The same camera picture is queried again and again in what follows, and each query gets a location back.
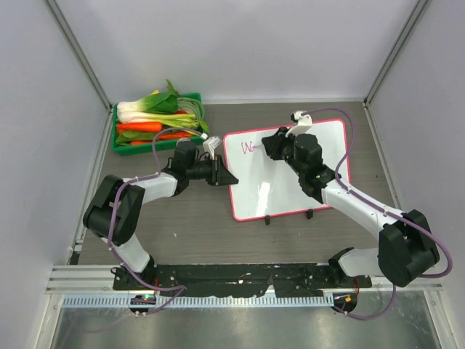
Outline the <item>pink framed whiteboard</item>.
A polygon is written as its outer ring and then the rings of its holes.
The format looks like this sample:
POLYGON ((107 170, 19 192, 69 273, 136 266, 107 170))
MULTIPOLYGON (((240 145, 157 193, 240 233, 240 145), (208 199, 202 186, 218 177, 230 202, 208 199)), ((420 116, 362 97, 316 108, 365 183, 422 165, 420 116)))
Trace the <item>pink framed whiteboard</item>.
MULTIPOLYGON (((330 208, 303 193, 297 175, 284 161, 273 161, 264 149, 254 150, 278 128, 231 132, 223 138, 225 166, 239 179, 237 185, 230 185, 232 215, 239 222, 330 208)), ((335 169, 348 148, 344 122, 314 121, 307 134, 317 137, 323 163, 335 169)))

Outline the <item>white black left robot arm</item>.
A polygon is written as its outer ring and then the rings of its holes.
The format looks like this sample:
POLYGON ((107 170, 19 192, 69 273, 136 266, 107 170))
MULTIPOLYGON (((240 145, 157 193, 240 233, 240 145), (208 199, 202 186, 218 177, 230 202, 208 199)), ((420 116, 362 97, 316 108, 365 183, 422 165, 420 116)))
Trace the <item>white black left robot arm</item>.
POLYGON ((142 206, 179 195, 192 180, 205 180, 211 186, 239 183, 214 149, 207 148, 206 153, 202 159, 195 143, 182 141, 160 172, 126 180, 106 176, 88 205, 84 227, 107 244, 136 288, 149 289, 156 278, 155 261, 135 233, 142 206))

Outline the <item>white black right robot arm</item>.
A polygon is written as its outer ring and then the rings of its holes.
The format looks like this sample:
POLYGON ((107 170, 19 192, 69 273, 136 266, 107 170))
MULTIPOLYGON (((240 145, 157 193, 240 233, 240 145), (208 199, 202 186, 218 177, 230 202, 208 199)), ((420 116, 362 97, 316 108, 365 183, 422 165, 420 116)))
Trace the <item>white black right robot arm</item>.
POLYGON ((346 286, 355 276, 383 276, 404 287, 439 262, 440 253, 422 213, 402 212, 354 189, 324 164, 316 136, 287 131, 281 127, 262 138, 267 156, 287 163, 305 195, 345 214, 378 241, 374 249, 350 247, 329 260, 328 278, 334 286, 346 286))

